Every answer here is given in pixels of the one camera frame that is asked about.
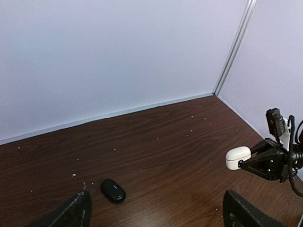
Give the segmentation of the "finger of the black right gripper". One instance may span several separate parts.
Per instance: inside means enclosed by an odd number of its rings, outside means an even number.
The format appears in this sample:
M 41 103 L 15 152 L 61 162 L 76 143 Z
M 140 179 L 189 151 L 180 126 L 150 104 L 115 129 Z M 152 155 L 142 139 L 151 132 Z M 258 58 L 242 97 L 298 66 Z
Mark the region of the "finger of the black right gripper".
M 275 181 L 279 179 L 278 163 L 274 156 L 257 155 L 246 161 L 240 160 L 238 167 L 268 181 Z
M 267 150 L 270 150 L 272 148 L 276 148 L 277 147 L 277 142 L 270 139 L 270 138 L 265 138 L 264 140 L 258 142 L 256 145 L 254 145 L 250 150 L 251 150 L 251 154 L 260 154 L 263 153 Z

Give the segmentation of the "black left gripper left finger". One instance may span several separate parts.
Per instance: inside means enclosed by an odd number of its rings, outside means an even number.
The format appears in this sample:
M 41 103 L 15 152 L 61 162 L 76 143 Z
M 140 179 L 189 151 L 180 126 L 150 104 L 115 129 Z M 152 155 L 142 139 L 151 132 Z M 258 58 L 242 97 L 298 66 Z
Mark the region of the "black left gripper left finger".
M 81 190 L 55 210 L 32 221 L 28 227 L 89 227 L 92 217 L 92 197 Z

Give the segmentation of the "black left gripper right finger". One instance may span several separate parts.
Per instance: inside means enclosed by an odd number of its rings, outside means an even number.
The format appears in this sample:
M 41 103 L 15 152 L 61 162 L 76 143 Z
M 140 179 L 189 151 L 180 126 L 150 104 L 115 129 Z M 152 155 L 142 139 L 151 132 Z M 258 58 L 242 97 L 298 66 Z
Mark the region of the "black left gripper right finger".
M 223 197 L 225 227 L 282 227 L 283 224 L 263 213 L 234 190 Z

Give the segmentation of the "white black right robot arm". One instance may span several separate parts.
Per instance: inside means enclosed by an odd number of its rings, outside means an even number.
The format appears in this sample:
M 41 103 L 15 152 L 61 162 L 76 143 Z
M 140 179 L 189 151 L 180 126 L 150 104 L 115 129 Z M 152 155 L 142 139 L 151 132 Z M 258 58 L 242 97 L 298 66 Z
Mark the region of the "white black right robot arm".
M 290 139 L 291 133 L 285 132 L 280 142 L 270 138 L 260 141 L 250 150 L 252 157 L 238 161 L 238 169 L 269 181 L 285 182 L 289 179 L 288 168 L 297 171 L 303 167 L 303 148 Z

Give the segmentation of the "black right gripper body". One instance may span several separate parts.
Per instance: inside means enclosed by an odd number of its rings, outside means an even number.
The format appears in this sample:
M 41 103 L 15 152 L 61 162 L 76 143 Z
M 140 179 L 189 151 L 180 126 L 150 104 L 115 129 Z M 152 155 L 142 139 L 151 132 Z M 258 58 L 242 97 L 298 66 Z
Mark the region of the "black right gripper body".
M 278 150 L 278 156 L 274 158 L 276 164 L 275 171 L 273 173 L 272 181 L 279 181 L 284 183 L 289 179 L 288 173 L 288 150 L 283 146 L 277 144 L 275 149 Z

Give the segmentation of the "white earbud charging case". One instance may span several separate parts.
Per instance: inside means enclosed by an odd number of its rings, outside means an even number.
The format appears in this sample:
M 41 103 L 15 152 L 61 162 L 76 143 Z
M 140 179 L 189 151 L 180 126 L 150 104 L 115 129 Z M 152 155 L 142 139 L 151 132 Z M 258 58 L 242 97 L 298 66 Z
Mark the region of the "white earbud charging case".
M 225 156 L 226 167 L 229 170 L 238 170 L 244 161 L 251 158 L 251 150 L 246 146 L 233 148 Z

